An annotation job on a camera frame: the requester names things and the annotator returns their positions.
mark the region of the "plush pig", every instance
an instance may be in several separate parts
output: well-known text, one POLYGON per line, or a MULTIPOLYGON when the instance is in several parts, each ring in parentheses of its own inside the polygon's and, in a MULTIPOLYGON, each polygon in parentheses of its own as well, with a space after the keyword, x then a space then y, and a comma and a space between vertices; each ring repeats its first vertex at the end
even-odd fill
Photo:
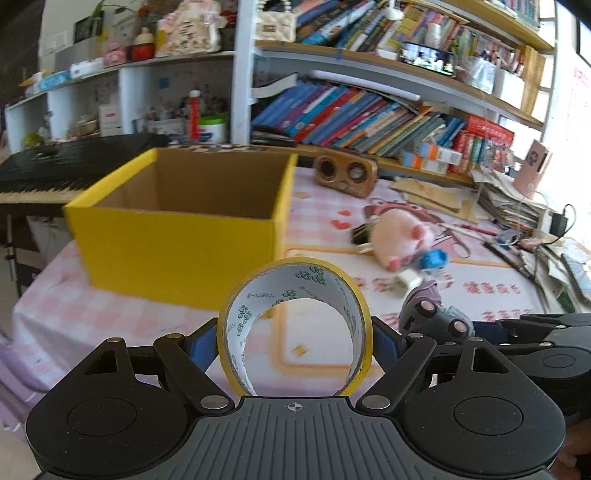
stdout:
POLYGON ((400 209, 380 215, 369 237, 375 257, 390 272, 408 265, 416 255, 431 250, 433 240, 428 223, 400 209))

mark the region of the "table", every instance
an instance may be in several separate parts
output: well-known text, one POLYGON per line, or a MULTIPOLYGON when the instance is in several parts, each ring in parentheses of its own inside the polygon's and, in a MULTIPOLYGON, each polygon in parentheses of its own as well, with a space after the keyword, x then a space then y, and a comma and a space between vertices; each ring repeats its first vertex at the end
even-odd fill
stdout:
MULTIPOLYGON (((349 230, 360 225, 365 216, 385 209, 429 211, 406 203, 401 193, 390 189, 390 181, 379 180, 371 198, 357 199, 316 185, 312 174, 311 169, 296 170, 286 256, 310 256, 336 264, 361 287, 371 313, 396 328, 403 299, 390 290, 389 280, 394 275, 383 270, 371 255, 355 254, 349 230)), ((456 221, 430 213, 446 223, 456 221)), ((488 222, 483 226, 494 228, 488 222)), ((441 231, 436 244, 452 258, 440 279, 445 305, 453 304, 472 319, 487 321, 542 311, 535 288, 478 240, 441 231)), ((257 393, 335 392, 343 384, 352 357, 344 321, 331 307, 314 300, 295 300, 286 305, 285 316, 259 319, 248 337, 246 367, 257 393)), ((128 346, 151 345, 170 332, 188 335, 216 315, 91 287, 72 242, 15 306, 12 348, 33 376, 50 388, 108 337, 123 337, 128 346)), ((207 373, 231 392, 219 360, 207 373)), ((381 374, 375 364, 354 396, 381 374)))

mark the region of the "yellow tape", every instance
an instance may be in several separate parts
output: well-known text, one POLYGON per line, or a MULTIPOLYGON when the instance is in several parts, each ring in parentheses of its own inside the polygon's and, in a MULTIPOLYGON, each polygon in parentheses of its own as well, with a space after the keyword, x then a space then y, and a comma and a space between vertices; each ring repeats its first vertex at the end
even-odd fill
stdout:
POLYGON ((244 349, 252 325, 269 308, 287 300, 327 303, 344 318, 353 342, 353 364, 335 395, 351 395, 372 360, 369 307, 359 287, 334 265, 315 258, 286 258, 262 267, 235 288, 217 321, 217 348, 226 376, 238 395, 256 395, 246 374, 244 349))

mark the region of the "yellow box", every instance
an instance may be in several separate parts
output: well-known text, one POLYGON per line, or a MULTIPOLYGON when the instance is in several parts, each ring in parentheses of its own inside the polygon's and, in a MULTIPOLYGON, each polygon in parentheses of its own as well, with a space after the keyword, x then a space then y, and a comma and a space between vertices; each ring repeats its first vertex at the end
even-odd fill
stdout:
POLYGON ((98 288, 219 310, 283 255, 297 156, 155 148, 65 207, 98 288))

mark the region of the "handbag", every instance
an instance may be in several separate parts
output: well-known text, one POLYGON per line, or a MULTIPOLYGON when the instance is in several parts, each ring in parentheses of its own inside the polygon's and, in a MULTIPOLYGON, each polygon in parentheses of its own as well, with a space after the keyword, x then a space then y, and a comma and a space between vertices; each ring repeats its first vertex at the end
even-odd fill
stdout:
POLYGON ((267 0, 259 0, 256 12, 255 40, 293 42, 296 40, 296 15, 290 0, 282 0, 283 12, 264 12, 267 0))

